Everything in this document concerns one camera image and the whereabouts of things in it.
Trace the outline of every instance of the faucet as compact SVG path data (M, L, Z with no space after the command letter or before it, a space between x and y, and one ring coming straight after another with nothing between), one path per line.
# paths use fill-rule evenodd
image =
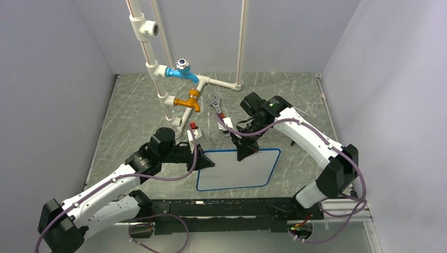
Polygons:
M189 65L189 61L186 58L180 58L176 62L177 70L173 70L170 67L166 68L165 75L166 77L178 77L182 79L190 79L193 83L199 83L199 78L193 73L189 72L191 66Z
M180 100L178 98L174 99L174 105L181 105L189 108L194 108L195 112L200 112L199 103L197 103L197 98L200 96L200 91L196 89L189 90L189 99L188 100Z

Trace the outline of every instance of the blue border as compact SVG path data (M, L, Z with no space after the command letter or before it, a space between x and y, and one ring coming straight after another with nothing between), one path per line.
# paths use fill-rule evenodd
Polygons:
M268 181L270 181L271 175L273 174L273 170L276 167L276 163L278 162L279 156L281 155L281 149L278 148L272 148L272 149L259 149L260 151L268 151L268 150L278 150L278 156L276 157L275 164L273 164L273 168L271 169L270 175L268 176L267 182L261 186L245 186L245 187L231 187L231 188L220 188L220 189L212 189L212 190L199 190L199 178L200 178L200 171L197 174L197 183L196 183L196 190L197 191L216 191L216 190L228 190L228 189L241 189L241 188L253 188L253 187L264 187L268 184ZM215 153L215 152L234 152L237 151L236 149L220 149L220 150L205 150L203 153Z

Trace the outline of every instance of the orange faucet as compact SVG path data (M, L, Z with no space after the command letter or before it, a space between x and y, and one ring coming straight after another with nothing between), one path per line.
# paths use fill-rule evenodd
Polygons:
M184 107L194 108L194 111L200 112L199 103L197 103L197 99L200 97L200 91L196 89L189 90L189 99L188 100L180 100L178 98L174 99L174 105L181 105Z

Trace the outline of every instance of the robotic arm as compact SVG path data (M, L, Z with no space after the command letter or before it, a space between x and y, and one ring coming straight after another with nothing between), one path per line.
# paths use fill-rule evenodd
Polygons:
M274 96L266 101L252 92L242 100L240 106L252 117L252 120L244 128L237 126L240 133L256 133L274 124L273 128L289 136L293 142L306 150L323 169L314 182L299 190L292 197L291 202L297 211L310 213L318 210L317 204L320 201L337 198L357 177L353 166L333 148L341 150L356 164L358 164L358 150L351 144L344 147L315 129L281 96ZM284 119L295 119L296 122ZM228 119L222 120L220 123L224 124L228 121ZM241 137L235 133L230 135L237 148L237 159L241 161L258 151L257 140L263 136L263 133L249 137Z
M197 145L197 162L195 170L214 167L214 163L203 155L200 146L201 130L193 126ZM47 202L42 210L38 231L43 230L57 216L69 207L68 211L57 220L44 235L44 240L53 253L75 252L84 240L93 234L123 220L140 218L143 213L152 213L152 201L142 191L132 191L128 196L117 200L123 192L127 192L148 178L124 177L126 174L143 174L154 176L161 171L162 163L186 163L191 171L193 164L193 139L188 132L189 143L176 144L175 133L170 128L160 128L140 149L131 154L113 173L91 188L66 199L61 203L55 199Z

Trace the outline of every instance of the white mat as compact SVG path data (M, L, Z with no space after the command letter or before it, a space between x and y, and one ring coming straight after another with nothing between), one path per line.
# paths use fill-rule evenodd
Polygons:
M204 154L216 166L199 170L198 191L265 186L281 151L260 149L240 162L236 159L236 150L208 150Z

